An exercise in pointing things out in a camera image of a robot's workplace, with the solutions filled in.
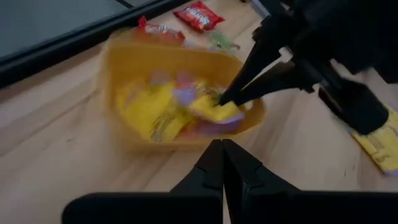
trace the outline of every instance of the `red candy wrapper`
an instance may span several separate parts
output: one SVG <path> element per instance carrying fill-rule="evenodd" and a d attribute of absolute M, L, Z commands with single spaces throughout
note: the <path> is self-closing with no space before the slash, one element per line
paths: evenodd
<path fill-rule="evenodd" d="M 224 18 L 217 16 L 217 14 L 215 14 L 201 1 L 193 3 L 191 6 L 182 11 L 173 13 L 177 18 L 186 22 L 199 32 L 212 30 L 217 23 L 224 21 Z"/>
<path fill-rule="evenodd" d="M 185 40 L 185 36 L 181 31 L 170 29 L 165 25 L 150 24 L 144 16 L 138 20 L 137 30 L 158 36 L 161 39 L 177 40 L 181 43 Z"/>

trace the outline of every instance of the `dark floor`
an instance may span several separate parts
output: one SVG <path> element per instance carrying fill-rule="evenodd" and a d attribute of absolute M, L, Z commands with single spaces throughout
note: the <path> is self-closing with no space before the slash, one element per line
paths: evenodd
<path fill-rule="evenodd" d="M 139 6 L 151 0 L 127 0 Z M 127 10 L 116 0 L 0 1 L 0 57 Z"/>

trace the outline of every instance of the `yellow packet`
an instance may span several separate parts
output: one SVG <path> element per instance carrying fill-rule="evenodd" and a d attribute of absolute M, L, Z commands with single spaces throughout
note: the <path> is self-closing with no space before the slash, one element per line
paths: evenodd
<path fill-rule="evenodd" d="M 210 95 L 203 95 L 189 104 L 188 109 L 194 111 L 208 121 L 218 124 L 231 123 L 243 119 L 244 115 L 239 108 L 231 101 L 223 106 L 215 105 L 214 98 Z"/>
<path fill-rule="evenodd" d="M 116 95 L 122 119 L 145 140 L 171 141 L 192 119 L 172 95 L 173 83 L 131 84 Z"/>
<path fill-rule="evenodd" d="M 367 136 L 353 133 L 353 137 L 373 161 L 387 174 L 398 174 L 398 113 L 391 107 L 387 122 Z"/>

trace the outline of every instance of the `wooden table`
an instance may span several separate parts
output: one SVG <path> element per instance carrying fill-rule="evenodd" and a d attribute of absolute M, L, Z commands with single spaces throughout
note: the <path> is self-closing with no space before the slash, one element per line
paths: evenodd
<path fill-rule="evenodd" d="M 237 56 L 245 60 L 261 18 L 240 1 L 204 2 L 226 19 L 217 29 L 241 46 Z M 153 22 L 210 44 L 171 12 Z M 0 223 L 57 223 L 70 200 L 90 192 L 168 191 L 201 155 L 116 149 L 97 87 L 100 50 L 0 91 Z M 398 102 L 398 88 L 369 73 L 355 78 L 386 102 Z M 246 149 L 276 174 L 301 189 L 398 190 L 398 178 L 382 176 L 316 94 L 285 90 L 263 100 L 267 119 Z"/>

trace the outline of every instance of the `candy wrapper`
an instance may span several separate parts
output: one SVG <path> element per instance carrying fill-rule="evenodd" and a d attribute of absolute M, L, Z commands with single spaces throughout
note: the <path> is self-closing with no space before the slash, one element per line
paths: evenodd
<path fill-rule="evenodd" d="M 387 109 L 389 117 L 381 128 L 366 136 L 351 134 L 385 174 L 398 175 L 398 113 Z"/>
<path fill-rule="evenodd" d="M 239 50 L 241 47 L 229 40 L 223 33 L 213 30 L 210 32 L 211 42 L 213 43 L 210 49 L 222 50 L 229 54 L 234 54 L 234 50 Z"/>
<path fill-rule="evenodd" d="M 120 117 L 145 140 L 171 141 L 193 118 L 178 105 L 167 77 L 155 70 L 149 83 L 130 83 L 116 94 Z"/>
<path fill-rule="evenodd" d="M 215 14 L 201 1 L 193 3 L 191 6 L 182 11 L 173 13 L 177 18 L 186 22 L 190 27 L 199 32 L 212 30 L 217 23 L 224 21 L 224 18 L 217 16 L 217 14 Z"/>
<path fill-rule="evenodd" d="M 172 80 L 166 71 L 155 69 L 150 80 L 136 80 L 120 88 L 116 108 L 145 140 L 208 137 L 237 130 L 244 118 L 232 102 L 216 105 L 222 91 L 204 80 L 194 80 L 186 71 Z"/>
<path fill-rule="evenodd" d="M 173 91 L 177 101 L 191 114 L 215 124 L 228 124 L 244 118 L 239 108 L 231 101 L 218 105 L 223 92 L 220 86 L 211 86 L 205 80 L 194 80 L 189 72 L 180 72 Z"/>
<path fill-rule="evenodd" d="M 177 41 L 182 44 L 185 40 L 185 36 L 181 31 L 168 28 L 165 25 L 148 23 L 144 16 L 138 20 L 137 30 L 147 35 L 153 35 L 159 38 L 160 41 Z"/>

